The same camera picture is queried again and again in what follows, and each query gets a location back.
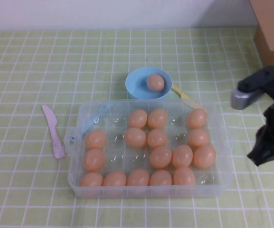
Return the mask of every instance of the empty egg slot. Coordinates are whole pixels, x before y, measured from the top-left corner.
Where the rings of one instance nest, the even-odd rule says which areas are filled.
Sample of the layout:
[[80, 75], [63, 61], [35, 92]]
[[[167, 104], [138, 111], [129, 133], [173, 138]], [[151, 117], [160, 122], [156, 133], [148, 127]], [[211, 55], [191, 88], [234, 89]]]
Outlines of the empty egg slot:
[[124, 171], [132, 172], [138, 168], [146, 168], [146, 158], [147, 155], [144, 153], [139, 153], [135, 155], [125, 155], [123, 161]]
[[123, 153], [125, 139], [124, 139], [125, 131], [124, 129], [119, 128], [106, 128], [106, 150], [117, 149], [120, 150], [119, 153]]
[[111, 115], [106, 118], [106, 127], [125, 127], [127, 125], [127, 116]]
[[173, 127], [183, 127], [186, 125], [186, 116], [180, 112], [168, 112], [167, 125]]
[[93, 127], [101, 127], [101, 128], [104, 128], [105, 125], [106, 125], [106, 117], [105, 117], [105, 116], [101, 116], [101, 117], [98, 117], [98, 118], [94, 121]]
[[214, 171], [212, 168], [208, 170], [199, 170], [197, 168], [190, 167], [196, 178], [196, 185], [213, 185], [217, 184], [217, 177], [220, 176], [218, 171]]
[[124, 155], [105, 155], [105, 162], [102, 170], [102, 175], [105, 176], [113, 171], [123, 170]]
[[167, 128], [168, 146], [174, 150], [177, 146], [188, 143], [188, 133], [185, 128]]

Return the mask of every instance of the white wall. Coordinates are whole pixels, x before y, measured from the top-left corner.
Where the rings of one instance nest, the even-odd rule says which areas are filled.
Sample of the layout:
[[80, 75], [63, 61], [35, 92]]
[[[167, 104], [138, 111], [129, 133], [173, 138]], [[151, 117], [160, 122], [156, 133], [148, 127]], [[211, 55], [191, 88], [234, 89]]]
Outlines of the white wall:
[[256, 24], [249, 0], [0, 0], [0, 30]]

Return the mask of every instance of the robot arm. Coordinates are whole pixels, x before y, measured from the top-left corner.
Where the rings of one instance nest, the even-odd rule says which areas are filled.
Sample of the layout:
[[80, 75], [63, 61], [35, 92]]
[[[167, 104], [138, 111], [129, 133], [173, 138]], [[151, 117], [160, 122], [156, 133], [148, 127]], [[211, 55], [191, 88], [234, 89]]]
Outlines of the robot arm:
[[[274, 100], [274, 66], [267, 66], [238, 83], [231, 106], [242, 110], [267, 93]], [[256, 133], [256, 143], [247, 155], [256, 166], [274, 160], [274, 104], [264, 112], [266, 124]]]

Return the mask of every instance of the blue bowl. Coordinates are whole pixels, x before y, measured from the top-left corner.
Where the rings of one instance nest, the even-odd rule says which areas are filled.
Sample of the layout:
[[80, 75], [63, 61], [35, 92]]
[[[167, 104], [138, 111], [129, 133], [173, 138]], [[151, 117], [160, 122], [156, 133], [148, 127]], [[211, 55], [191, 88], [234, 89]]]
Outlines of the blue bowl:
[[[147, 77], [152, 74], [160, 75], [164, 80], [164, 89], [154, 92], [147, 86]], [[166, 99], [171, 91], [173, 82], [168, 73], [156, 67], [141, 67], [132, 71], [125, 80], [125, 87], [131, 99]]]

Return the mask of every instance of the yellow spoon handle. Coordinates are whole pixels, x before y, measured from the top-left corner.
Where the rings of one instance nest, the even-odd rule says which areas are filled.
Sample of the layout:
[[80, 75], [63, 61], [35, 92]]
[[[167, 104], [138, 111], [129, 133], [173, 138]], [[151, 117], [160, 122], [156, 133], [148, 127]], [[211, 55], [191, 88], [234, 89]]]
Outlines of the yellow spoon handle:
[[180, 95], [180, 97], [184, 97], [184, 98], [190, 98], [188, 95], [186, 95], [184, 92], [182, 92], [176, 85], [173, 84], [173, 86], [171, 87], [171, 89]]

